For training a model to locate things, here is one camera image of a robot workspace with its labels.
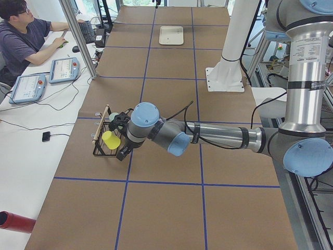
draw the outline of black hair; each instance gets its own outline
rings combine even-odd
[[[17,16],[26,8],[25,0],[0,0],[0,17],[9,21],[10,16]]]

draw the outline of dark blue t-shirt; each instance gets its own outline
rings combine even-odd
[[[23,34],[6,20],[0,23],[0,51],[14,77],[20,76],[29,65],[25,59],[43,46],[50,27],[51,22],[35,18],[28,24],[27,33]]]

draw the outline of man's arm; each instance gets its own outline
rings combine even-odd
[[[48,60],[51,55],[56,51],[56,49],[65,42],[65,38],[58,37],[53,43],[42,51],[38,51],[35,54],[32,54],[26,58],[27,61],[35,65],[41,65],[43,62]]]
[[[66,22],[51,22],[51,31],[61,31],[68,28],[69,26]]]

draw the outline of brown table surface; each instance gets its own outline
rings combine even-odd
[[[106,104],[168,117],[193,100],[187,120],[249,128],[249,86],[207,91],[228,24],[226,8],[122,7],[26,249],[297,249],[267,156],[191,144],[174,157],[151,141],[122,162],[92,154]],[[160,45],[162,25],[184,44]]]

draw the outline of glasses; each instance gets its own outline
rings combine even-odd
[[[23,13],[27,13],[29,15],[30,13],[30,10],[28,9],[28,7],[25,8],[25,11],[21,12],[21,13],[18,13],[18,14],[23,14]]]

